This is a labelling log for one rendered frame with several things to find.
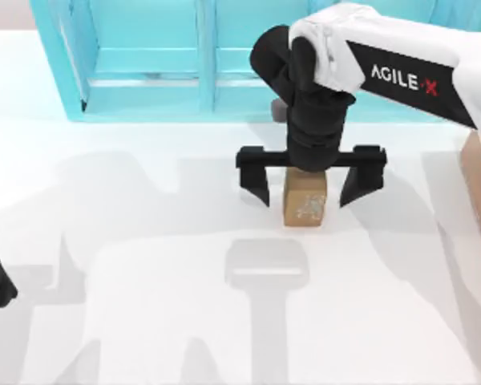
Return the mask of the pale grey rounded box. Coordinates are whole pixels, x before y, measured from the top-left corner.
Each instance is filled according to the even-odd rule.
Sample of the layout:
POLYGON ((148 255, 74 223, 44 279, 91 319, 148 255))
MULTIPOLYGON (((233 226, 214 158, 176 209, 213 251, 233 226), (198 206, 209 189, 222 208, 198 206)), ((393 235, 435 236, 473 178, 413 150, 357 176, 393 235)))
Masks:
POLYGON ((274 99, 271 103, 271 113, 275 123, 287 122, 288 105, 282 99, 274 99))

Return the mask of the small brown cardboard box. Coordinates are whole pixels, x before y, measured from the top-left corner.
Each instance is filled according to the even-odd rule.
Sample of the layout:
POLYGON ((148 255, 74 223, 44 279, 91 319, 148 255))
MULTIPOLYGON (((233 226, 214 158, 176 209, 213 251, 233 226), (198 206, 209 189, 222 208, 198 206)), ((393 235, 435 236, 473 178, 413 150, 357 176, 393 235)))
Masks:
POLYGON ((287 227, 319 227, 325 216, 327 177, 322 172, 285 171, 283 218, 287 227))

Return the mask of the light blue rack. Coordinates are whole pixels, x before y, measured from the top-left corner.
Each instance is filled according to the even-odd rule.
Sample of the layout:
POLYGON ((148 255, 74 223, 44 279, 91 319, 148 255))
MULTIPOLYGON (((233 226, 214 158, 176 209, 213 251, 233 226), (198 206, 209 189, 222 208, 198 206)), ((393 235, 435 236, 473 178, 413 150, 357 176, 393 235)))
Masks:
POLYGON ((481 0, 30 0, 67 118, 269 122, 249 54, 271 26, 337 3, 481 31, 481 0))

